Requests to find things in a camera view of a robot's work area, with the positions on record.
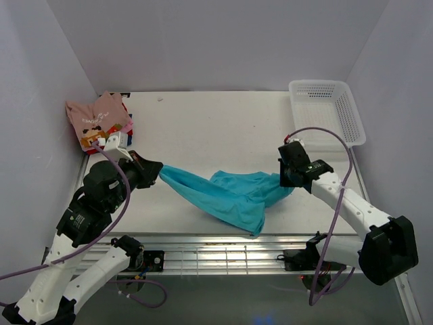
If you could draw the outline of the teal t-shirt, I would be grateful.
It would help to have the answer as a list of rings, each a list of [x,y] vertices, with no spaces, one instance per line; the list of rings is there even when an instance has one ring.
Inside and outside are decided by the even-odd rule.
[[[220,221],[258,236],[265,210],[287,198],[294,189],[280,186],[278,173],[238,174],[217,171],[210,179],[164,166],[160,179],[177,194]]]

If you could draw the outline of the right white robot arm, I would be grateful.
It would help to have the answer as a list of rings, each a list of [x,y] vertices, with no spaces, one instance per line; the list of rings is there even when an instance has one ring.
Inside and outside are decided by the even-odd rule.
[[[358,239],[316,233],[287,262],[293,269],[321,269],[328,262],[360,269],[376,285],[419,263],[413,224],[370,205],[355,191],[344,189],[337,173],[323,160],[311,161],[299,141],[279,147],[280,184],[303,188],[331,207],[357,233]]]

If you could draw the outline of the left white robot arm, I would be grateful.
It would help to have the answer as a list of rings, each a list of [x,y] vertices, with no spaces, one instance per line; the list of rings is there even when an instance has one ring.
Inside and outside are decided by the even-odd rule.
[[[87,271],[73,275],[90,248],[117,224],[112,214],[126,210],[135,189],[150,188],[163,168],[135,151],[128,158],[95,163],[60,219],[45,263],[24,296],[4,305],[10,324],[72,324],[83,304],[117,273],[139,269],[143,246],[124,235]]]

